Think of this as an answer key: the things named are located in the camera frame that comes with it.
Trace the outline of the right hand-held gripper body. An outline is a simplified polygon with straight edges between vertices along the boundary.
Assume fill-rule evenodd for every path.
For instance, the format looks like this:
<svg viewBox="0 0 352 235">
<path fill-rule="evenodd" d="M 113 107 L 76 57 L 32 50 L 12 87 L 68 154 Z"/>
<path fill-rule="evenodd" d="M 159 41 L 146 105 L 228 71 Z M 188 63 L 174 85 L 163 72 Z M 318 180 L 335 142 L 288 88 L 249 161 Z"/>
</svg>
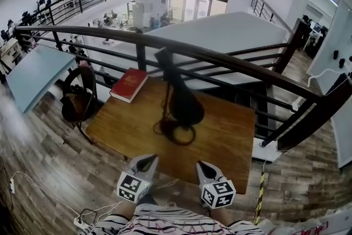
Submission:
<svg viewBox="0 0 352 235">
<path fill-rule="evenodd" d="M 221 208 L 232 204 L 236 190 L 231 180 L 204 184 L 201 200 L 210 208 Z"/>
</svg>

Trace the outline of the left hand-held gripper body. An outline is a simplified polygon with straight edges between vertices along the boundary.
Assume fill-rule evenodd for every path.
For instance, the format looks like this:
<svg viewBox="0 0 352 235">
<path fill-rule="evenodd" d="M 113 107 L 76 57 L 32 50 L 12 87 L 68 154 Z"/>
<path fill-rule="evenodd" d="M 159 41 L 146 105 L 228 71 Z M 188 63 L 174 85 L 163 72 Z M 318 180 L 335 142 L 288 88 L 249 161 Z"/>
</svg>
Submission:
<svg viewBox="0 0 352 235">
<path fill-rule="evenodd" d="M 117 195 L 124 200 L 137 203 L 147 194 L 150 186 L 150 182 L 122 172 L 117 183 Z"/>
</svg>

